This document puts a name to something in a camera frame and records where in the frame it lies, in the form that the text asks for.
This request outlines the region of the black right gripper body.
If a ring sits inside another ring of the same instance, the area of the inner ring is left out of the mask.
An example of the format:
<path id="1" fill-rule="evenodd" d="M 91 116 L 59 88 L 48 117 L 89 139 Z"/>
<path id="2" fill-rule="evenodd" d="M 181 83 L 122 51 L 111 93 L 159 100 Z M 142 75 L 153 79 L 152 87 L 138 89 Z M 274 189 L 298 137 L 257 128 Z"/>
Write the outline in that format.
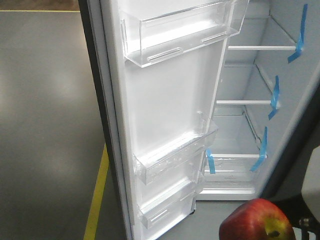
<path id="1" fill-rule="evenodd" d="M 320 239 L 320 222 L 310 212 L 308 215 L 295 214 L 292 217 L 292 226 L 300 231 L 298 240 L 310 240 L 311 234 L 314 235 L 314 240 Z"/>

